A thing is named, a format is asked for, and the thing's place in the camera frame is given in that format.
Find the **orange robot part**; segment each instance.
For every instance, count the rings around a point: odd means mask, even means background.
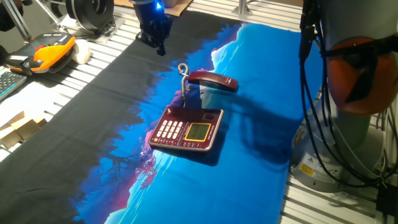
[[[351,47],[372,39],[354,38],[337,44],[332,50]],[[354,69],[342,55],[327,58],[328,87],[336,106],[344,112],[356,115],[371,115],[386,110],[394,101],[398,93],[398,69],[392,53],[378,57],[377,68],[374,76],[373,87],[368,97],[346,103],[361,69]]]

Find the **yellow screen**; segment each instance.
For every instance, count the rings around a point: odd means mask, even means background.
[[[185,140],[206,141],[210,124],[192,123]]]

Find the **maroon telephone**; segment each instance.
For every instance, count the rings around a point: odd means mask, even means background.
[[[168,149],[209,151],[215,141],[224,111],[185,108],[185,81],[230,92],[236,92],[238,81],[212,72],[192,72],[188,75],[188,66],[185,64],[178,66],[178,72],[183,75],[181,99],[184,106],[166,108],[149,138],[149,144],[152,147]]]
[[[191,72],[187,80],[192,84],[205,85],[210,88],[233,93],[235,93],[238,88],[238,81],[236,79],[213,72]]]

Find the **blue light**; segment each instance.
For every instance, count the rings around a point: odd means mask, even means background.
[[[159,4],[159,2],[156,3],[156,9],[161,9],[161,8],[162,8],[162,6]]]

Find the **tablecloth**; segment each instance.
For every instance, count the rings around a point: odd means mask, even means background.
[[[0,163],[0,223],[277,223],[303,119],[299,42],[199,12],[174,20],[164,57],[133,42]],[[239,82],[237,93],[190,85],[187,107],[224,110],[208,154],[147,143],[165,107],[181,103],[179,63]],[[313,97],[321,67],[313,48]]]

